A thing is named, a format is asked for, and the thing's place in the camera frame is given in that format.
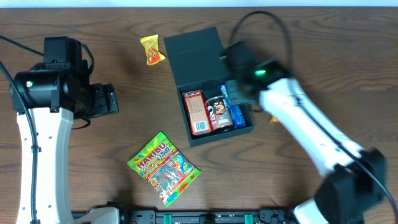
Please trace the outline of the green Haribo candy bag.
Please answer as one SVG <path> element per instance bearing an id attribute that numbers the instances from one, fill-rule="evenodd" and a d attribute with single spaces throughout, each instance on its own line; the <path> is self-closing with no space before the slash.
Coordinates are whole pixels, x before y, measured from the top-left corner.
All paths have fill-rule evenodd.
<path id="1" fill-rule="evenodd" d="M 162 131 L 127 164 L 151 184 L 166 207 L 201 174 Z"/>

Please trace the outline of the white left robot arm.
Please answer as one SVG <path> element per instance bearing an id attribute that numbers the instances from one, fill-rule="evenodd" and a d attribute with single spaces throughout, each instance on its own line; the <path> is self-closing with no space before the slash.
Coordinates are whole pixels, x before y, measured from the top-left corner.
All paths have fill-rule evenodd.
<path id="1" fill-rule="evenodd" d="M 68 189 L 68 149 L 76 118 L 119 111 L 112 84 L 91 84 L 70 70 L 19 72 L 11 90 L 22 142 L 18 223 L 120 223 L 116 207 L 74 218 Z"/>

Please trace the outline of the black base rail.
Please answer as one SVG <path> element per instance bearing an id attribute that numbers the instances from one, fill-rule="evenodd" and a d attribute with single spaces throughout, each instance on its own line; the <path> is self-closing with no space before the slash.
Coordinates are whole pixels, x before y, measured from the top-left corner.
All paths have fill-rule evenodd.
<path id="1" fill-rule="evenodd" d="M 130 224 L 222 224 L 222 223 L 253 223 L 253 224 L 294 224 L 297 219 L 293 211 L 284 207 L 269 207 L 257 210 L 218 209 L 207 210 L 159 210 L 155 207 L 137 205 L 123 205 L 116 202 L 107 202 L 105 205 L 96 205 L 94 208 L 115 207 L 121 212 L 121 223 Z"/>

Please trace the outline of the dark snack can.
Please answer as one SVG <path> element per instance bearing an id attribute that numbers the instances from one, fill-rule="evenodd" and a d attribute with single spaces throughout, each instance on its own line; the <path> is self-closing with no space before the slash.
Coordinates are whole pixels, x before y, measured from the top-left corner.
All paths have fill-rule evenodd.
<path id="1" fill-rule="evenodd" d="M 205 92 L 205 106 L 214 133 L 223 133 L 234 128 L 226 99 L 220 90 Z"/>

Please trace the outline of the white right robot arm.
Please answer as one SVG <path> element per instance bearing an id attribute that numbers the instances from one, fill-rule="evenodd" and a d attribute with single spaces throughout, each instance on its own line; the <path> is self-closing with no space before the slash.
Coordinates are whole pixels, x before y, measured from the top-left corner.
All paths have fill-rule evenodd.
<path id="1" fill-rule="evenodd" d="M 230 60 L 227 65 L 244 94 L 279 120 L 324 178 L 315 195 L 294 208 L 299 223 L 361 223 L 366 210 L 391 198 L 384 185 L 384 155 L 342 133 L 279 62 Z"/>

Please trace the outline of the red cardboard carton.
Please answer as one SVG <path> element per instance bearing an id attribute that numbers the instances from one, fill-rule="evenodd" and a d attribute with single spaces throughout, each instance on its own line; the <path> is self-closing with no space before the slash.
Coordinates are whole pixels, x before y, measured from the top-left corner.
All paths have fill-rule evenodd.
<path id="1" fill-rule="evenodd" d="M 202 90 L 182 93 L 183 102 L 190 122 L 190 132 L 193 136 L 210 134 L 212 127 L 207 115 Z"/>

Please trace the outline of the yellow orange snack packet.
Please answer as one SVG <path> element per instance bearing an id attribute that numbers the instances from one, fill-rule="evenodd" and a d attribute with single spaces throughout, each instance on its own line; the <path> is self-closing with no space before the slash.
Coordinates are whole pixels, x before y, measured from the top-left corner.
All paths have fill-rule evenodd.
<path id="1" fill-rule="evenodd" d="M 278 123 L 279 120 L 278 120 L 275 116 L 273 116 L 273 117 L 271 118 L 270 122 L 271 122 L 271 123 Z"/>

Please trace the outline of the blue cookie pack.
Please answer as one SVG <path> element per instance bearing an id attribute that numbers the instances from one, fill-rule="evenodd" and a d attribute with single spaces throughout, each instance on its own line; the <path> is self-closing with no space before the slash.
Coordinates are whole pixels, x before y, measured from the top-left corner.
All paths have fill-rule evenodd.
<path id="1" fill-rule="evenodd" d="M 243 112 L 241 111 L 238 105 L 232 105 L 231 100 L 228 94 L 228 86 L 227 85 L 220 85 L 218 87 L 222 92 L 226 104 L 228 106 L 229 112 L 231 114 L 231 118 L 233 120 L 234 129 L 238 128 L 245 128 L 246 127 L 246 120 L 244 119 Z"/>

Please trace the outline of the yellow red snack packet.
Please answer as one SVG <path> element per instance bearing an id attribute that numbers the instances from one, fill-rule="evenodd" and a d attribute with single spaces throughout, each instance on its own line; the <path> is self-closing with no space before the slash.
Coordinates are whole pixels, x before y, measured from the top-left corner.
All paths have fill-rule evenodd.
<path id="1" fill-rule="evenodd" d="M 159 52 L 159 36 L 157 34 L 141 38 L 140 43 L 146 53 L 147 65 L 155 65 L 165 60 L 165 56 Z"/>

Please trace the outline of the black open gift box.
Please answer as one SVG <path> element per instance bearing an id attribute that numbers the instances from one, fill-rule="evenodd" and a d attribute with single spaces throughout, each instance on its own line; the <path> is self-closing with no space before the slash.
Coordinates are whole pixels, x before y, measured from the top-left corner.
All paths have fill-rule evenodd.
<path id="1" fill-rule="evenodd" d="M 184 92 L 201 90 L 204 99 L 221 95 L 218 88 L 232 79 L 231 72 L 220 59 L 224 50 L 215 27 L 174 35 L 164 39 L 170 67 L 177 86 L 183 122 L 191 147 L 250 133 L 254 129 L 247 105 L 240 105 L 246 126 L 223 133 L 194 136 L 190 118 L 182 98 Z"/>

